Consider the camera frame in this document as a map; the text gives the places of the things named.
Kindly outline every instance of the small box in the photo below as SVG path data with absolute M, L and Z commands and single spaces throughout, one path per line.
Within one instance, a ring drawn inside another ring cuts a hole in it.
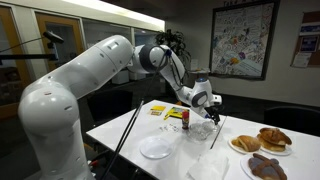
M 122 70 L 112 78 L 113 84 L 123 84 L 129 82 L 129 71 Z
M 129 73 L 129 78 L 130 78 L 131 80 L 139 80 L 139 79 L 144 79 L 144 78 L 146 78 L 146 75 L 145 75 L 145 74 L 140 74 L 140 73 L 130 72 L 130 73 Z

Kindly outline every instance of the napkin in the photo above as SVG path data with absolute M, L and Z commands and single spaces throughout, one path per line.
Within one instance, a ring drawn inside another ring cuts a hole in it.
M 212 150 L 202 154 L 188 171 L 194 180 L 222 180 L 228 169 L 229 159 L 222 153 L 213 153 Z

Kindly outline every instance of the door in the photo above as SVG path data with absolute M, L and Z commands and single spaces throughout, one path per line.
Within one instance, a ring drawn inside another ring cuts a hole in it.
M 23 54 L 19 44 L 11 9 L 0 6 L 0 54 Z M 0 121 L 17 115 L 22 91 L 31 83 L 25 61 L 0 61 Z
M 81 41 L 80 24 L 78 19 L 67 17 L 36 13 L 40 33 L 51 31 L 60 36 L 63 44 L 56 44 L 58 52 L 58 61 L 48 61 L 49 70 L 52 71 L 57 67 L 69 62 L 84 50 Z M 47 47 L 49 40 L 43 39 L 43 45 L 46 53 L 52 53 Z

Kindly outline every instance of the white robotic arm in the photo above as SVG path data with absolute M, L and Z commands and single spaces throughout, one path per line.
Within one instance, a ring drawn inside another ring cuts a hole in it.
M 126 66 L 138 73 L 160 70 L 178 99 L 202 116 L 207 113 L 205 107 L 221 104 L 208 80 L 198 80 L 193 89 L 182 85 L 184 66 L 170 52 L 167 46 L 133 48 L 126 38 L 116 35 L 30 84 L 22 94 L 18 114 L 36 152 L 41 179 L 94 179 L 83 148 L 77 99 L 99 89 Z M 172 58 L 161 61 L 165 54 Z

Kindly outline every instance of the bottle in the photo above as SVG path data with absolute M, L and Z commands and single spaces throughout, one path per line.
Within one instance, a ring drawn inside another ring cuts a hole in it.
M 189 129 L 189 111 L 182 112 L 182 129 Z

